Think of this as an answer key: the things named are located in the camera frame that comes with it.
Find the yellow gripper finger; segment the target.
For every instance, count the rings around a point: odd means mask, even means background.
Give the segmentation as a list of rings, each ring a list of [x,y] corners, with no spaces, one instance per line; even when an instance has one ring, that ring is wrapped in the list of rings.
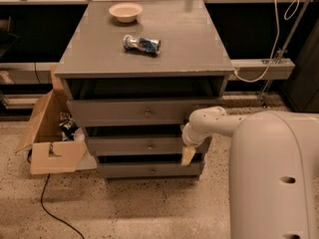
[[[194,147],[184,146],[182,148],[181,165],[182,166],[190,165],[194,155],[195,155],[195,148]]]

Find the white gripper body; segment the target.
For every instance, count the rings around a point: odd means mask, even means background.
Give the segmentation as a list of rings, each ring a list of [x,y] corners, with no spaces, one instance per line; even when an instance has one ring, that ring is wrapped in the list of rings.
[[[183,140],[183,143],[186,146],[198,147],[202,145],[204,140],[207,138],[207,134],[196,131],[195,129],[192,128],[191,124],[188,122],[182,128],[181,138]]]

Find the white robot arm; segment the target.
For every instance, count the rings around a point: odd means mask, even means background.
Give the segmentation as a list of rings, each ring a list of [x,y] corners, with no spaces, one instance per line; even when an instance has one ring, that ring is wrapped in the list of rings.
[[[229,136],[231,239],[319,239],[313,178],[319,172],[319,115],[264,111],[191,113],[181,163],[218,133]]]

